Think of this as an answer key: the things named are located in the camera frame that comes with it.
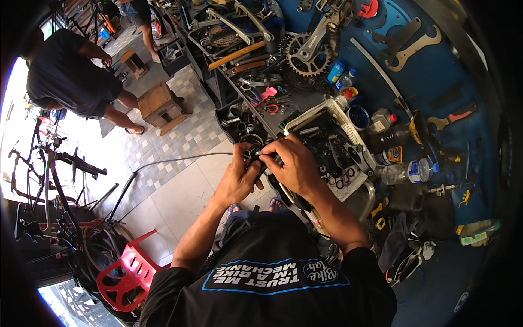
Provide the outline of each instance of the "red-handled pliers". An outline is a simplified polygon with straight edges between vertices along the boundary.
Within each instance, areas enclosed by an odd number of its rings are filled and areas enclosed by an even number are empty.
[[[274,110],[269,110],[269,109],[268,109],[269,107],[275,107],[276,109],[274,109]],[[267,105],[267,106],[265,107],[265,110],[266,110],[268,113],[270,113],[270,114],[274,114],[274,113],[278,112],[279,109],[280,109],[280,108],[279,108],[278,105],[276,105],[276,104],[270,104],[270,105]]]

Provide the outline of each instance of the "hand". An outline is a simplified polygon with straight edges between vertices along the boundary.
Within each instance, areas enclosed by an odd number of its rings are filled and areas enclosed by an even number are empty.
[[[275,151],[284,163],[282,167],[269,155]],[[276,179],[307,201],[325,186],[318,175],[312,152],[294,134],[266,145],[261,152],[260,160],[265,162]]]
[[[254,179],[258,175],[261,163],[254,161],[247,171],[247,163],[243,159],[243,151],[251,148],[250,143],[238,143],[232,148],[232,162],[227,167],[225,174],[214,192],[213,198],[225,208],[245,199],[249,193],[254,192]],[[256,183],[258,189],[263,189],[261,181]]]
[[[107,57],[101,59],[101,62],[105,66],[111,67],[111,65],[112,65],[112,57],[110,55],[107,55]]]

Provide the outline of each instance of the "bicycle wheel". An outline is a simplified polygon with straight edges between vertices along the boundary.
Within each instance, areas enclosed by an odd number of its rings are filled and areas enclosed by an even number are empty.
[[[151,9],[151,29],[153,31],[153,39],[157,40],[165,35],[165,24],[158,9],[152,5],[149,5],[149,7]]]

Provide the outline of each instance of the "man in black shirt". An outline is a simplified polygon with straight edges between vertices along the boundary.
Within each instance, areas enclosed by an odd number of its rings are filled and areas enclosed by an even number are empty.
[[[66,108],[80,117],[108,119],[130,134],[144,132],[143,126],[111,103],[117,99],[127,108],[138,108],[138,99],[113,74],[90,60],[100,58],[111,66],[111,56],[83,36],[59,29],[44,41],[37,28],[23,43],[20,56],[29,62],[27,94],[40,108]]]
[[[154,44],[151,27],[151,9],[147,0],[116,0],[115,3],[120,8],[122,16],[126,16],[142,31],[143,44],[151,53],[153,61],[160,63],[160,58],[156,53],[159,47]]]
[[[232,163],[176,247],[170,268],[155,274],[140,326],[390,326],[396,297],[363,228],[318,176],[312,153],[293,134],[265,146],[260,160],[321,215],[343,253],[340,269],[320,257],[290,210],[250,212],[246,219],[238,211],[226,223],[222,248],[197,276],[223,213],[253,188],[260,163],[245,169],[242,153],[249,147],[234,145]],[[273,152],[283,166],[269,155]]]

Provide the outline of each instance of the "black t-shirt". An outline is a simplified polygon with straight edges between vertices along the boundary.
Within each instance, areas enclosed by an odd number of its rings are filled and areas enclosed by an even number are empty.
[[[89,117],[107,93],[112,74],[78,54],[86,38],[59,29],[41,46],[27,74],[27,94],[40,108],[55,99],[81,117]]]
[[[337,271],[298,217],[265,211],[203,277],[181,267],[158,271],[140,326],[390,326],[396,308],[370,250],[350,251]]]

